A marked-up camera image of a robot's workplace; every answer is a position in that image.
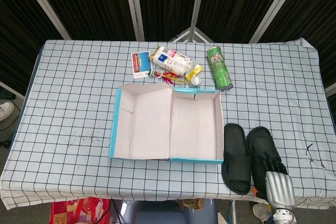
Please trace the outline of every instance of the black slipper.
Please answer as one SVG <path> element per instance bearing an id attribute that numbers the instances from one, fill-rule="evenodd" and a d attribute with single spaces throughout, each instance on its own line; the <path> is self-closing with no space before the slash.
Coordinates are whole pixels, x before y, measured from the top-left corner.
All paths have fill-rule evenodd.
<path id="1" fill-rule="evenodd" d="M 251 155 L 242 127 L 228 123 L 224 127 L 224 162 L 222 177 L 232 191 L 247 194 L 251 185 Z"/>
<path id="2" fill-rule="evenodd" d="M 252 178 L 259 198 L 267 200 L 266 171 L 286 174 L 271 133 L 265 127 L 256 127 L 247 135 L 247 144 L 252 154 Z"/>

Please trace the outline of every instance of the table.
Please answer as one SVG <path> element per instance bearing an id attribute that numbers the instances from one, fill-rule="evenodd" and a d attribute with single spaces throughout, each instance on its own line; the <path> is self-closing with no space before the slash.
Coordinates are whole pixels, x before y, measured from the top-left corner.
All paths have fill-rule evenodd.
<path id="1" fill-rule="evenodd" d="M 204 67 L 202 88 L 215 89 L 205 57 L 214 44 L 46 41 L 1 176 L 7 209 L 83 196 L 262 201 L 231 192 L 220 165 L 108 157 L 117 87 L 160 82 L 134 80 L 130 53 L 158 45 L 195 58 Z M 239 123 L 246 135 L 260 125 L 270 129 L 299 207 L 335 205 L 336 136 L 318 52 L 304 39 L 215 45 L 234 83 L 222 95 L 224 123 Z"/>

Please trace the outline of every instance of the green beverage can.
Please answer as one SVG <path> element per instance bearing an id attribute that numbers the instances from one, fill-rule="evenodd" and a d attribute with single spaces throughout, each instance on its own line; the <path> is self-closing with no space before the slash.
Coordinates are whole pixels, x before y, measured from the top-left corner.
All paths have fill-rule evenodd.
<path id="1" fill-rule="evenodd" d="M 216 80 L 216 88 L 224 91 L 233 87 L 229 72 L 224 62 L 224 57 L 220 47 L 212 47 L 208 50 L 208 58 L 212 72 Z"/>

